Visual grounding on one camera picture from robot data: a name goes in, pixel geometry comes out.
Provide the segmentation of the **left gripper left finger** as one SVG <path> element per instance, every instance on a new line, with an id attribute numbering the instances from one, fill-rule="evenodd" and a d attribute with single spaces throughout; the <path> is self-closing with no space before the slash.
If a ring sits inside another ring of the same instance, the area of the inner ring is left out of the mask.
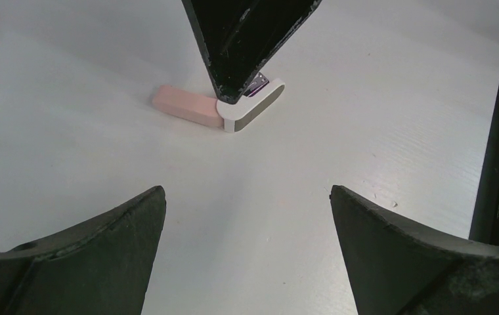
<path id="1" fill-rule="evenodd" d="M 0 252 L 0 314 L 140 314 L 165 214 L 165 191 L 155 186 Z"/>

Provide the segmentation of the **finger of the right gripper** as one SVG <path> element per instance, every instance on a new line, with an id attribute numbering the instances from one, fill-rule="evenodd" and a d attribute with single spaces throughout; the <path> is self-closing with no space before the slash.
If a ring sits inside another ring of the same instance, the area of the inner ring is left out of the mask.
<path id="1" fill-rule="evenodd" d="M 235 104 L 316 0 L 183 0 L 217 98 Z"/>

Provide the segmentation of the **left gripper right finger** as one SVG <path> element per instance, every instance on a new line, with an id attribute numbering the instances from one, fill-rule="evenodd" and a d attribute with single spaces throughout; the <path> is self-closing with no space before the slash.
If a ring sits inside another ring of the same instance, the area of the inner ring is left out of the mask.
<path id="1" fill-rule="evenodd" d="M 359 314 L 499 314 L 499 247 L 459 238 L 333 186 Z"/>

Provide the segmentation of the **pink and white stapler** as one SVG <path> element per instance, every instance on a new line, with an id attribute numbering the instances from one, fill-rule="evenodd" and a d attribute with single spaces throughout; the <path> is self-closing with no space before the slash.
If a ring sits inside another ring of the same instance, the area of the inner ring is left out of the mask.
<path id="1" fill-rule="evenodd" d="M 270 80 L 259 72 L 235 104 L 162 85 L 153 97 L 154 107 L 171 116 L 236 133 L 247 127 L 284 92 L 281 79 Z"/>

